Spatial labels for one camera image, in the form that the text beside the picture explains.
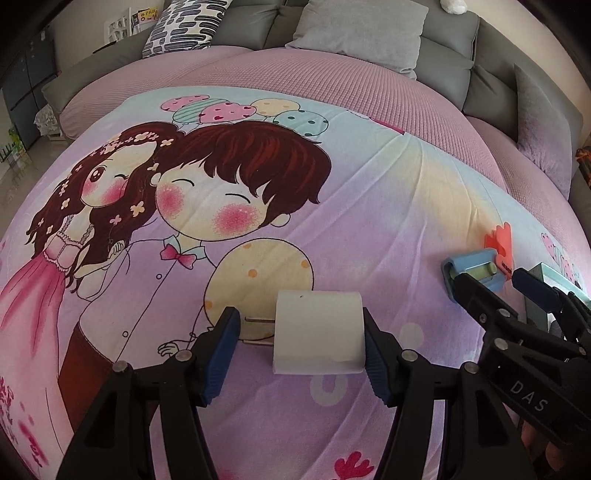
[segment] floor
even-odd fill
[[[68,147],[65,141],[41,137],[27,151],[22,169],[10,169],[0,179],[0,239],[35,184]]]

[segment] hand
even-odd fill
[[[109,256],[107,257],[108,260],[115,260],[117,256],[125,249],[125,242],[123,240],[119,240],[115,245],[111,247],[109,250]]]
[[[525,421],[521,428],[521,441],[528,451],[537,436],[538,432]],[[555,472],[558,472],[565,464],[564,453],[552,443],[549,443],[546,447],[546,460],[548,460],[548,465],[550,465]]]
[[[173,356],[176,355],[177,352],[180,352],[180,348],[176,344],[176,342],[167,342],[163,343],[158,347],[158,353],[160,356]]]

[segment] blue gripper pad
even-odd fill
[[[365,371],[376,397],[388,405],[392,392],[388,384],[388,368],[371,334],[365,331]]]
[[[208,332],[214,333],[209,340],[216,342],[216,345],[205,367],[206,383],[201,393],[205,405],[209,405],[220,394],[240,335],[240,313],[236,309],[232,310],[230,312],[226,308],[214,329]]]
[[[528,297],[546,313],[559,312],[560,300],[556,291],[523,268],[513,272],[513,287]]]

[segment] white cylindrical object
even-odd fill
[[[289,375],[357,374],[365,366],[358,292],[280,290],[273,371]]]

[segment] white wall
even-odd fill
[[[562,45],[517,0],[466,0],[480,15],[534,60],[583,114],[581,145],[591,131],[591,90]]]
[[[162,11],[164,0],[73,0],[51,23],[59,70],[66,70],[104,43],[104,23],[127,8],[134,14],[144,8]]]

